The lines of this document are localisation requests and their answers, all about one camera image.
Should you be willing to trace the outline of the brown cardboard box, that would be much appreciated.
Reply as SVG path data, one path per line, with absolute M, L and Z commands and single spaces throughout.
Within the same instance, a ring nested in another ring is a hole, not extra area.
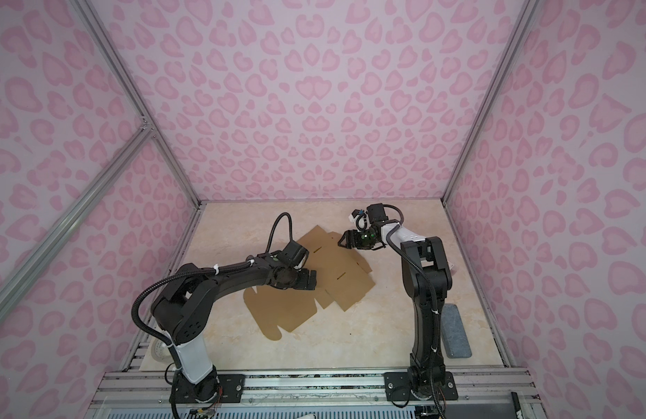
M 338 245 L 342 234 L 316 226 L 297 240 L 309 251 L 297 286 L 253 286 L 244 290 L 244 303 L 263 335 L 280 340 L 322 308 L 347 312 L 359 303 L 375 281 L 369 263 L 356 250 Z

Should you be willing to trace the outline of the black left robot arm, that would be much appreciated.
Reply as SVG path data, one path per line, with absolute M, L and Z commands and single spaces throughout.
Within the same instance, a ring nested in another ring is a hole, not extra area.
M 282 251 L 249 256 L 233 265 L 200 268 L 187 264 L 144 292 L 146 296 L 159 293 L 150 307 L 158 328 L 149 333 L 164 343 L 174 361 L 171 404 L 222 399 L 223 385 L 204 341 L 216 301 L 254 286 L 313 291 L 317 272 L 305 268 L 308 256 L 306 248 L 292 241 Z

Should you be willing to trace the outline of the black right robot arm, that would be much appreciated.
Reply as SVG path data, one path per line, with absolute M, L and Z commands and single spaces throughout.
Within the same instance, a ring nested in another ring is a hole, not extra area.
M 389 398 L 410 401 L 431 397 L 438 408 L 458 392 L 452 373 L 445 366 L 442 349 L 442 315 L 452 273 L 439 237 L 424 237 L 405 228 L 402 211 L 391 204 L 371 204 L 355 209 L 349 219 L 354 228 L 343 233 L 338 246 L 377 251 L 389 247 L 401 258 L 403 286 L 415 314 L 415 339 L 406 374 L 406 389 Z

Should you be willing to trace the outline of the grey foam pad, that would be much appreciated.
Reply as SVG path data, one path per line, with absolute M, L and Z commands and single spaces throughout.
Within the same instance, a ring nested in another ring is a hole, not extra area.
M 456 305 L 445 304 L 443 306 L 442 341 L 445 352 L 450 359 L 471 358 L 471 345 Z

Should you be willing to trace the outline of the clear tape roll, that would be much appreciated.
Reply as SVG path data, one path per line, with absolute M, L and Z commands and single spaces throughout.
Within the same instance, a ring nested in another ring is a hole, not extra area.
M 150 355 L 155 362 L 169 364 L 173 361 L 169 347 L 161 340 L 153 339 L 149 347 Z

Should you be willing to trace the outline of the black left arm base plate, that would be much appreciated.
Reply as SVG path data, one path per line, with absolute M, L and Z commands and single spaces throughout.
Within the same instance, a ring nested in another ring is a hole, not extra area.
M 177 373 L 169 401 L 174 404 L 240 403 L 245 379 L 246 376 L 241 374 L 213 373 L 193 384 L 182 373 Z

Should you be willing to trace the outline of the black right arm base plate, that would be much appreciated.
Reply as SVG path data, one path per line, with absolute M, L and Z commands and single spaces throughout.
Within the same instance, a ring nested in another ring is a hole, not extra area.
M 420 380 L 407 371 L 387 372 L 382 375 L 386 399 L 391 403 L 407 401 L 431 401 L 432 392 L 428 377 Z M 443 380 L 434 382 L 440 402 L 453 402 L 459 399 L 457 385 L 451 372 L 446 371 Z

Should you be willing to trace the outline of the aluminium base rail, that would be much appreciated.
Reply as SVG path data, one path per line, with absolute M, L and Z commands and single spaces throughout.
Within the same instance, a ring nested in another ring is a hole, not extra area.
M 412 390 L 402 369 L 235 370 L 218 374 L 221 393 L 198 403 L 174 394 L 160 372 L 108 373 L 88 418 L 544 418 L 525 368 L 453 367 L 431 394 Z

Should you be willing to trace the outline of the aluminium diagonal frame strut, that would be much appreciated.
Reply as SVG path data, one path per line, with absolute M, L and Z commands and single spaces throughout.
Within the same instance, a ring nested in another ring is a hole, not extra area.
M 120 149 L 109 164 L 97 174 L 68 210 L 57 220 L 42 240 L 22 258 L 22 263 L 0 288 L 0 326 L 33 287 L 42 272 L 58 256 L 76 230 L 89 217 L 108 190 L 120 178 L 132 160 L 151 139 L 152 125 L 145 123 Z

